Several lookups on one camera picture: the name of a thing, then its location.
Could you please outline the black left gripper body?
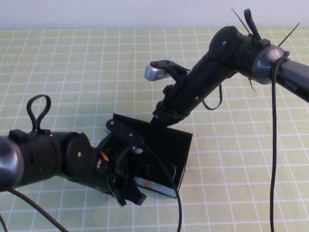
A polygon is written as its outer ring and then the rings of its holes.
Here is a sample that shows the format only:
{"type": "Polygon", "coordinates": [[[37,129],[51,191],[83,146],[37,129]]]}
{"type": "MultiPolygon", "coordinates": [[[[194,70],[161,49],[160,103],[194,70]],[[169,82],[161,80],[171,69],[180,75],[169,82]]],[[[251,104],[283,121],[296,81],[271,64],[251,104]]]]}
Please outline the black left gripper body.
{"type": "Polygon", "coordinates": [[[103,153],[108,186],[114,196],[128,196],[134,189],[132,174],[128,168],[130,145],[115,135],[108,135],[97,146],[103,153]]]}

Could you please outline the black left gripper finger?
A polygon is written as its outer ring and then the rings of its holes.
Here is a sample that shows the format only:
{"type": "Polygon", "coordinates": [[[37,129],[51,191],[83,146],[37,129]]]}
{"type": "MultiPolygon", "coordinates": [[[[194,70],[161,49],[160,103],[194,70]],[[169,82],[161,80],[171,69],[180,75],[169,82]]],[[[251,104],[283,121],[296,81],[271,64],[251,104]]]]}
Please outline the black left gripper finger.
{"type": "Polygon", "coordinates": [[[112,187],[111,190],[112,190],[112,196],[116,199],[118,204],[121,207],[124,207],[126,205],[126,201],[125,201],[125,198],[123,197],[121,191],[116,187],[112,187]]]}
{"type": "Polygon", "coordinates": [[[138,186],[134,185],[132,187],[131,201],[135,205],[141,206],[146,198],[147,196],[139,190],[138,186]]]}

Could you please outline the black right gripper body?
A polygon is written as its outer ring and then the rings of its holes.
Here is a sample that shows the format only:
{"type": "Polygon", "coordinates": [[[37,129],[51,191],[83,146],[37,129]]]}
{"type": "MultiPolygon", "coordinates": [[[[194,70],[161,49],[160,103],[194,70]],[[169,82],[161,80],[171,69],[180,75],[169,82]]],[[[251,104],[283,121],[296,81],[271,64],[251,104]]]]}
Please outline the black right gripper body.
{"type": "Polygon", "coordinates": [[[208,95],[208,77],[204,71],[181,75],[173,85],[163,90],[164,98],[153,111],[160,126],[170,126],[184,120],[208,95]]]}

